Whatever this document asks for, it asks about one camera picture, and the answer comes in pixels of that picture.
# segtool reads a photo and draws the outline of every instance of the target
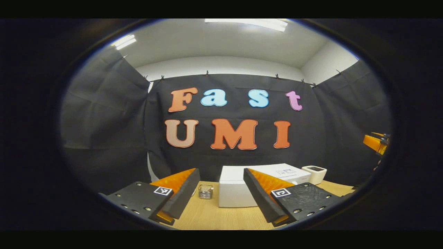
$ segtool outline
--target table surface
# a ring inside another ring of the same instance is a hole
[[[270,230],[275,228],[272,223],[266,222],[257,206],[218,207],[219,183],[200,181],[197,187],[200,184],[210,184],[214,187],[212,199],[200,199],[196,191],[180,219],[176,219],[170,227],[179,230]],[[317,186],[337,196],[354,192],[352,186],[328,181],[322,181]]]

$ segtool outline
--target ceiling light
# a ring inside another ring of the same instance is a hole
[[[125,43],[123,43],[123,44],[117,46],[117,50],[120,50],[120,49],[126,47],[126,46],[129,45],[129,44],[133,44],[133,43],[136,42],[136,41],[137,41],[137,40],[135,40],[135,39],[131,39],[131,40],[129,40],[129,41],[127,41],[127,42],[125,42]]]
[[[115,41],[113,44],[111,44],[111,46],[120,46],[121,44],[129,41],[130,39],[133,39],[135,36],[134,35],[126,35],[123,36],[122,38],[118,39],[117,41]]]
[[[288,23],[278,19],[214,19],[206,18],[205,23],[244,23],[266,27],[273,30],[283,32]]]

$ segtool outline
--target small white box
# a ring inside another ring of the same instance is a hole
[[[314,165],[304,166],[302,167],[302,170],[309,172],[311,174],[309,182],[314,185],[320,184],[323,181],[323,178],[325,178],[327,171],[327,169],[325,168],[320,168]]]
[[[245,168],[250,168],[295,185],[307,183],[311,173],[286,163],[254,166],[223,166],[218,195],[219,207],[257,206],[248,186],[243,180]]]

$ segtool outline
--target black curtain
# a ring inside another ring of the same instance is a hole
[[[192,75],[146,81],[114,48],[92,56],[75,75],[62,103],[62,142],[68,161],[80,179],[96,192],[112,193],[132,182],[150,182],[197,167],[201,179],[218,181],[223,165],[288,163],[328,169],[325,180],[357,185],[376,167],[379,157],[363,144],[365,134],[390,133],[389,98],[367,65],[359,61],[318,87],[299,81],[240,74]],[[168,112],[171,92],[195,87],[197,94],[184,111]],[[227,104],[200,103],[209,89],[222,89]],[[248,92],[264,89],[269,105],[249,105]],[[289,104],[286,93],[300,96],[301,111]],[[214,150],[216,118],[236,129],[254,119],[255,150]],[[195,141],[176,148],[166,140],[165,120],[180,121],[177,138],[184,140],[183,121],[196,119]],[[290,147],[276,149],[275,121],[289,121]]]
[[[198,93],[186,104],[184,111],[170,113],[171,92],[195,87]],[[222,107],[204,106],[200,103],[203,93],[210,89],[226,92],[227,104]],[[269,105],[251,107],[248,92],[264,89],[268,92]],[[301,111],[289,105],[286,93],[295,91],[301,96]],[[214,150],[214,125],[217,118],[227,119],[234,129],[245,119],[258,122],[255,127],[257,149],[240,150],[237,147]],[[184,120],[195,119],[195,142],[187,148],[176,148],[166,141],[165,120],[179,120],[177,138],[186,138]],[[290,147],[274,148],[277,138],[275,121],[289,121]],[[198,167],[203,181],[218,181],[223,165],[261,165],[288,163],[295,167],[323,165],[325,152],[325,126],[323,114],[314,91],[308,84],[292,80],[255,75],[215,74],[168,78],[154,82],[146,108],[146,136],[149,138],[149,159],[159,178],[188,168]]]
[[[94,54],[73,77],[61,109],[62,145],[73,172],[110,194],[150,182],[144,139],[149,82],[114,47]]]
[[[198,93],[184,111],[170,113],[171,92],[196,87]],[[200,99],[209,89],[223,89],[228,104],[203,106]],[[269,105],[253,108],[248,104],[251,89],[269,93]],[[294,111],[285,93],[301,97],[301,111]],[[256,150],[238,148],[213,150],[215,118],[226,118],[235,128],[244,119],[258,121]],[[176,148],[166,141],[164,121],[180,121],[177,137],[184,140],[183,121],[196,119],[195,142]],[[275,149],[275,121],[289,121],[289,142]],[[318,87],[293,80],[254,75],[216,74],[168,78],[154,82],[146,107],[146,136],[149,158],[159,177],[198,167],[202,180],[218,181],[223,165],[288,163],[295,167],[316,165],[328,169],[325,180],[355,186],[363,183],[377,166],[380,157],[363,144],[365,134],[391,133],[389,98],[369,67],[359,61]]]
[[[365,134],[392,133],[389,96],[362,61],[313,89],[326,129],[325,180],[355,186],[363,183],[380,157],[363,143]]]

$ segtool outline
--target white box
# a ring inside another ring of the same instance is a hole
[[[311,173],[293,167],[286,163],[254,166],[223,166],[220,175],[218,195],[219,207],[247,207],[257,206],[243,180],[245,168],[250,168],[295,185],[307,183]]]

